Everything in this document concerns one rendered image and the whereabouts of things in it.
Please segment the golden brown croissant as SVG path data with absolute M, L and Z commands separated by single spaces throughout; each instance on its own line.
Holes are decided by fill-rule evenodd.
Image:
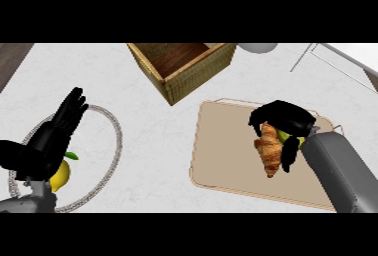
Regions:
M 261 125 L 261 137 L 253 140 L 253 147 L 259 154 L 265 175 L 271 178 L 280 166 L 282 144 L 276 129 L 267 122 Z

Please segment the green fruit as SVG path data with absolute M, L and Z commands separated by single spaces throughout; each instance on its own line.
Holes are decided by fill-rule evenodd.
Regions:
M 286 139 L 290 137 L 290 135 L 287 133 L 284 133 L 283 131 L 280 131 L 279 129 L 276 129 L 276 134 L 277 134 L 277 139 L 280 141 L 280 144 L 283 145 Z M 304 137 L 296 137 L 299 140 L 299 144 L 298 144 L 298 150 L 301 149 L 301 145 L 305 141 Z

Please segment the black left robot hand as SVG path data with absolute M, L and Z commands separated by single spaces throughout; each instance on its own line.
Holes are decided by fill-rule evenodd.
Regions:
M 0 140 L 0 167 L 16 172 L 16 180 L 42 181 L 54 175 L 87 108 L 82 89 L 75 87 L 28 143 Z

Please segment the yellow lemon with leaf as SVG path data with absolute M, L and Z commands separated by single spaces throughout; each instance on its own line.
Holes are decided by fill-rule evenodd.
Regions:
M 53 192 L 56 192 L 61 188 L 61 186 L 67 183 L 69 176 L 70 176 L 70 167 L 66 160 L 61 160 L 59 169 L 48 180 L 50 189 Z

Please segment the grey metal rack frame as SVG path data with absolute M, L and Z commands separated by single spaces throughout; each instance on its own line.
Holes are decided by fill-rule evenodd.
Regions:
M 355 66 L 367 79 L 363 82 L 346 70 L 330 61 L 329 58 L 317 54 L 323 48 L 339 59 Z M 305 56 L 310 55 L 324 62 L 336 71 L 339 71 L 352 81 L 355 81 L 367 90 L 378 95 L 378 43 L 310 43 L 289 69 L 293 71 Z

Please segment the wicker basket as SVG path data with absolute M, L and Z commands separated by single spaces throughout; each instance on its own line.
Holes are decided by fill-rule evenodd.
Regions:
M 228 66 L 234 43 L 128 43 L 141 72 L 169 105 Z

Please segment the grey round object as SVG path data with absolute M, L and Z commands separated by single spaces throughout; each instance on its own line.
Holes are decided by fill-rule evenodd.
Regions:
M 277 46 L 276 43 L 239 43 L 237 46 L 249 53 L 268 53 Z

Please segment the beige rectangular tray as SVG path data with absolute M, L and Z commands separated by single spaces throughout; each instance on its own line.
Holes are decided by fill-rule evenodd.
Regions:
M 188 177 L 194 186 L 332 210 L 318 179 L 298 156 L 289 171 L 268 176 L 248 126 L 256 102 L 221 98 L 200 103 Z

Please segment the dark brown wooden panel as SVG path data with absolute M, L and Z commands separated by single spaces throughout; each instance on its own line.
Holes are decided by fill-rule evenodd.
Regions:
M 29 53 L 32 43 L 0 43 L 0 92 Z

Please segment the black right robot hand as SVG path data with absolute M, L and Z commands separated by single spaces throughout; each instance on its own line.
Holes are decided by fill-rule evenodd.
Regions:
M 299 106 L 286 101 L 276 100 L 259 106 L 249 115 L 248 125 L 253 127 L 258 137 L 262 136 L 259 125 L 267 123 L 289 137 L 283 142 L 280 164 L 284 172 L 295 162 L 299 147 L 299 138 L 308 137 L 315 118 Z

